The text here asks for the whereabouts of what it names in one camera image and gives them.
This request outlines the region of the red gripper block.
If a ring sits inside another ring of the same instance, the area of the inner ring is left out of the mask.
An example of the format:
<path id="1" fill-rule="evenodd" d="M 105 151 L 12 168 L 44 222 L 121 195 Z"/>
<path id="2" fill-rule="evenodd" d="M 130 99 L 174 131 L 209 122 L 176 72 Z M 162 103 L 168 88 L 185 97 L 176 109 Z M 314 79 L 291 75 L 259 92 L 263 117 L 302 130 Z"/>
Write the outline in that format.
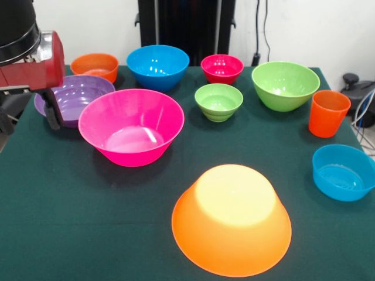
<path id="1" fill-rule="evenodd" d="M 1 90 L 43 90 L 47 121 L 52 129 L 58 130 L 63 125 L 63 118 L 51 88 L 62 85 L 64 76 L 62 42 L 56 31 L 43 31 L 36 50 L 23 59 L 1 67 Z M 2 107 L 0 127 L 6 135 L 14 132 L 13 124 Z"/>

